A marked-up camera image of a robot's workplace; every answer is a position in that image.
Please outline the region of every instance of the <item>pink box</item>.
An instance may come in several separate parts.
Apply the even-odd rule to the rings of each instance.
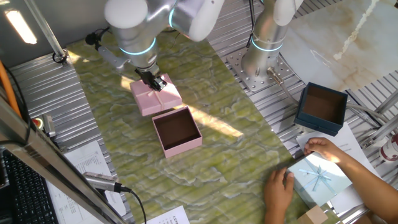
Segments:
[[[201,146],[202,136],[187,106],[152,118],[166,158]]]
[[[147,116],[180,106],[182,99],[168,74],[162,75],[167,85],[160,92],[147,86],[142,80],[130,83],[132,95],[136,99],[141,115]]]

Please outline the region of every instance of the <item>teal box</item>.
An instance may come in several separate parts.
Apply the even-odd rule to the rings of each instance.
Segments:
[[[344,125],[348,95],[308,83],[298,104],[294,123],[336,136]]]

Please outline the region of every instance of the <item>green table mat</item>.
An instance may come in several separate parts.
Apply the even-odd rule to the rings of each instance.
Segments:
[[[121,182],[140,196],[148,219],[183,205],[190,223],[264,223],[265,181],[294,159],[207,41],[174,32],[161,33],[157,43],[159,67],[203,135],[201,147],[169,159],[152,124],[156,114],[142,117],[129,89],[139,80],[134,67],[118,72],[84,40],[68,46]],[[112,35],[104,36],[103,45],[121,55]],[[130,195],[127,200],[142,223],[140,206]],[[307,210],[294,193],[286,223]]]

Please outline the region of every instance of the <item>blue light ring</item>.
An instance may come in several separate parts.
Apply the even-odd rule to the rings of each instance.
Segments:
[[[262,49],[261,47],[259,47],[259,46],[254,42],[253,37],[251,37],[251,42],[253,43],[253,45],[254,45],[256,48],[258,48],[259,50],[262,50],[262,51],[266,51],[266,52],[273,52],[273,51],[279,50],[279,49],[282,47],[282,45],[283,45],[283,43],[282,43],[279,47],[277,47],[277,48],[275,48],[275,49],[268,50],[268,49]]]
[[[128,51],[123,50],[121,47],[119,47],[119,48],[120,48],[121,51],[123,51],[124,53],[129,54],[129,55],[142,55],[142,54],[148,52],[151,48],[153,48],[154,45],[155,45],[155,43],[156,43],[156,37],[154,38],[154,41],[153,41],[152,44],[148,47],[148,49],[146,49],[146,50],[144,50],[144,51],[142,51],[142,52],[138,52],[138,53],[128,52]]]
[[[172,25],[174,9],[175,9],[175,8],[173,8],[173,9],[170,11],[170,14],[169,14],[169,25],[170,25],[171,28],[174,28],[173,25]]]

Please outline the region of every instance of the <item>orange cable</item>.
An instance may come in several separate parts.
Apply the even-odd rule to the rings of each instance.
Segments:
[[[10,79],[8,78],[6,69],[2,65],[1,60],[0,60],[0,79],[7,93],[8,101],[11,108],[19,115],[20,118],[22,118],[21,112],[19,111],[19,107],[17,104],[17,99],[14,94],[14,89],[12,88]]]

